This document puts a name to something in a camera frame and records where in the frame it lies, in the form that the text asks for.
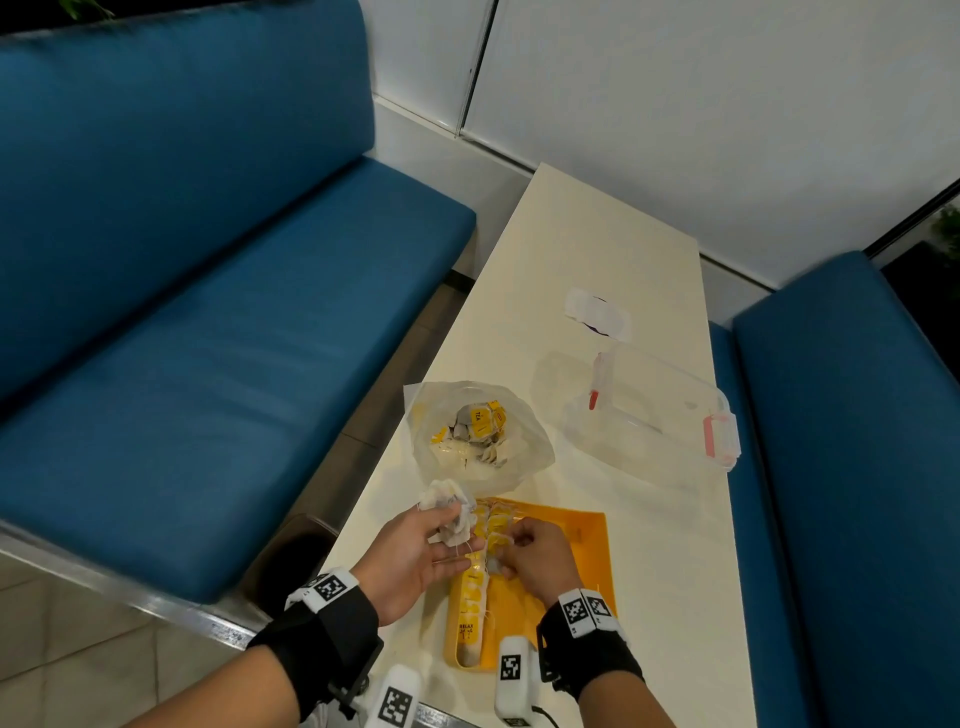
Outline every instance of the black wristband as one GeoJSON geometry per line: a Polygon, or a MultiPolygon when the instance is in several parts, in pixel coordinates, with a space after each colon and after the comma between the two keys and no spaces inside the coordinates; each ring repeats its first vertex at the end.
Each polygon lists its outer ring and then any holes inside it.
{"type": "Polygon", "coordinates": [[[300,722],[319,702],[354,697],[355,688],[383,646],[379,618],[366,595],[350,589],[316,614],[302,601],[292,604],[247,645],[270,647],[297,695],[300,722]],[[339,688],[339,694],[329,685],[339,688]]]}
{"type": "Polygon", "coordinates": [[[560,602],[543,615],[537,627],[540,673],[554,690],[569,692],[574,700],[600,675],[622,670],[643,680],[643,670],[619,633],[593,629],[574,637],[560,602]]]}

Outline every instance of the tiled floor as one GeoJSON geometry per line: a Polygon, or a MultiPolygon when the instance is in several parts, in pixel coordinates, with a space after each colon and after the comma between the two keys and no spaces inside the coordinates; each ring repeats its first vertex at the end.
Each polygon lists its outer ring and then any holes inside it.
{"type": "MultiPolygon", "coordinates": [[[[443,285],[291,510],[339,528],[466,296],[443,285]]],[[[236,652],[0,555],[0,726],[118,728],[236,652]]]]}

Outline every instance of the green plant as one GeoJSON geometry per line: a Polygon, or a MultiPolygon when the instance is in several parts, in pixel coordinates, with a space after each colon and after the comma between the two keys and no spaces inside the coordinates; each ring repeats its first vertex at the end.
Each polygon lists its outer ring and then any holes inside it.
{"type": "Polygon", "coordinates": [[[60,6],[74,20],[80,20],[84,13],[84,8],[92,8],[100,14],[101,18],[109,19],[113,13],[104,8],[97,0],[60,0],[60,6]]]}
{"type": "Polygon", "coordinates": [[[947,205],[933,224],[933,233],[947,243],[947,255],[960,260],[960,210],[947,205]]]}

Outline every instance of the human hand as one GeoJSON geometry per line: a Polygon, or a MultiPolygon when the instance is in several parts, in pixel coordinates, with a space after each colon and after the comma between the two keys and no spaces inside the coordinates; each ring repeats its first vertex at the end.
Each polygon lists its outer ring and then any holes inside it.
{"type": "Polygon", "coordinates": [[[465,571],[466,554],[478,551],[484,540],[474,536],[466,544],[428,544],[442,525],[460,515],[460,503],[421,511],[416,505],[387,522],[350,572],[370,600],[380,626],[393,624],[417,603],[430,584],[465,571]]]}
{"type": "Polygon", "coordinates": [[[508,579],[520,577],[523,588],[549,609],[561,594],[584,586],[563,530],[555,523],[523,519],[506,531],[513,546],[500,548],[496,557],[508,579]]]}

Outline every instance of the yellow box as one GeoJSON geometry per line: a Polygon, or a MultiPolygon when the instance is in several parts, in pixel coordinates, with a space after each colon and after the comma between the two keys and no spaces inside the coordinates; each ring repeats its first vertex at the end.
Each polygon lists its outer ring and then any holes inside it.
{"type": "MultiPolygon", "coordinates": [[[[604,514],[570,511],[504,498],[490,498],[488,503],[494,500],[507,503],[516,509],[515,518],[518,521],[529,516],[553,522],[562,528],[567,540],[570,541],[573,558],[577,562],[577,570],[584,581],[584,586],[602,594],[613,614],[616,615],[610,543],[607,538],[607,517],[604,514]]],[[[538,599],[527,594],[519,579],[507,580],[499,574],[491,574],[490,585],[487,588],[487,614],[484,617],[480,664],[477,667],[462,667],[457,662],[457,637],[461,631],[459,605],[465,580],[470,579],[468,575],[471,571],[461,574],[450,582],[450,601],[446,611],[444,634],[444,659],[450,665],[460,669],[486,672],[496,669],[497,651],[504,637],[526,635],[530,642],[537,643],[537,625],[543,617],[544,610],[538,599]]]]}

